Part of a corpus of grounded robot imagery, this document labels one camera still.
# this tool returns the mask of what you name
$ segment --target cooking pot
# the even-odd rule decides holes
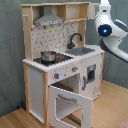
[[[56,52],[54,52],[54,51],[41,52],[41,59],[43,61],[55,61],[56,60]]]

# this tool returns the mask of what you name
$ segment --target toy stove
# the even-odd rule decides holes
[[[73,59],[73,57],[63,55],[60,53],[56,53],[56,59],[54,61],[43,61],[41,59],[41,57],[33,59],[33,61],[48,67],[48,66],[52,66],[52,65],[57,64],[57,63],[61,63],[61,62],[70,60],[70,59]]]

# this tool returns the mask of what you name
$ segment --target toy kitchen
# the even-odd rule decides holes
[[[99,4],[21,6],[27,111],[44,128],[91,128],[93,100],[101,96],[104,51],[86,45],[85,35],[86,21],[95,19]],[[81,119],[75,120],[72,113],[79,110]]]

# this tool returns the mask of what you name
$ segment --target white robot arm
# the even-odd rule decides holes
[[[122,21],[112,21],[110,11],[111,5],[108,0],[101,0],[95,18],[96,31],[103,37],[100,41],[100,47],[128,63],[128,54],[118,48],[123,38],[128,34],[128,27]]]

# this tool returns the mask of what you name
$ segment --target blue light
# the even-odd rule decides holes
[[[103,30],[103,33],[104,33],[104,34],[106,34],[107,32],[108,32],[108,30],[107,30],[107,29],[104,29],[104,30]]]

